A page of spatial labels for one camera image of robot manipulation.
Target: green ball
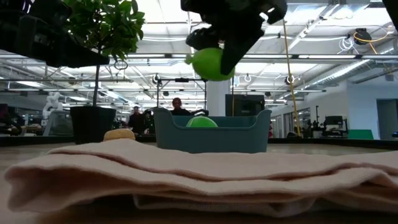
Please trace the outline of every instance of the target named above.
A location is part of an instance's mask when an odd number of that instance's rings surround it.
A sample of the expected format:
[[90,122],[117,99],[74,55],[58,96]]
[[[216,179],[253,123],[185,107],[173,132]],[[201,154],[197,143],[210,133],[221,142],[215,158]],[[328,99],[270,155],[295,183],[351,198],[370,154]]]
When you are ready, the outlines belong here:
[[186,59],[186,62],[192,63],[194,71],[202,78],[210,81],[229,80],[235,74],[235,68],[228,75],[221,74],[221,57],[223,50],[217,48],[202,49]]
[[197,116],[189,120],[188,128],[217,128],[218,125],[210,118]]

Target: black plant pot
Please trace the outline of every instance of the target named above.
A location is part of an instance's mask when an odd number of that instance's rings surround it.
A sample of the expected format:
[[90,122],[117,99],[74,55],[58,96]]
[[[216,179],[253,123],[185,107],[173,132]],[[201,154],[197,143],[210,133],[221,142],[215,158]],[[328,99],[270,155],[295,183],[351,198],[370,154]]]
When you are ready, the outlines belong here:
[[112,130],[116,110],[95,106],[70,108],[73,134],[76,144],[101,142],[107,131]]

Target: folded towel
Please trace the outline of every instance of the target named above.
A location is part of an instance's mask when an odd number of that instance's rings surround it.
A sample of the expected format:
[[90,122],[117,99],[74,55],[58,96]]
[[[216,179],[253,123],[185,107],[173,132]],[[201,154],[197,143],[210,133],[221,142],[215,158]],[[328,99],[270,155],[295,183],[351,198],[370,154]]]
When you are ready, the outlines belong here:
[[189,154],[130,139],[67,146],[10,167],[8,207],[53,212],[109,195],[141,209],[286,217],[332,208],[398,212],[398,152]]

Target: desk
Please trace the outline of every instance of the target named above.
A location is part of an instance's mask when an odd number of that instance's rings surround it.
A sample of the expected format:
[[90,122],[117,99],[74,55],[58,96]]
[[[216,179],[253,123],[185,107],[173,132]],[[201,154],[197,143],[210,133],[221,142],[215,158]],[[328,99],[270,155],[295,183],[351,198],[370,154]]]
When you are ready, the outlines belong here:
[[[6,208],[9,186],[3,179],[4,171],[10,165],[44,155],[48,150],[70,145],[48,144],[34,146],[15,146],[0,148],[0,223],[4,224],[61,224],[61,223],[95,223],[95,224],[156,224],[156,223],[396,223],[398,215],[369,212],[319,212],[307,213],[297,217],[275,219],[259,215],[201,213],[189,211],[142,211],[134,209],[128,198],[100,200],[91,205],[80,205],[48,214],[12,213]],[[384,152],[380,149],[357,147],[328,146],[318,144],[270,144],[270,153],[306,153],[360,154]]]

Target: man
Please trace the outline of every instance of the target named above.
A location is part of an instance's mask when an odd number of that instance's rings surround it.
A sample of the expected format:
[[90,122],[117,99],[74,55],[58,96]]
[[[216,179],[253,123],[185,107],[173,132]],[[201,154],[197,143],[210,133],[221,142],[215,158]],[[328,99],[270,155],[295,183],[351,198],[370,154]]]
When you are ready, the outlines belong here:
[[181,108],[181,99],[180,98],[174,98],[173,99],[173,107],[174,110],[172,110],[172,115],[174,116],[190,116],[191,113],[187,111],[186,109]]
[[132,128],[134,134],[143,134],[145,130],[145,117],[140,114],[139,107],[135,106],[130,115],[129,127]]

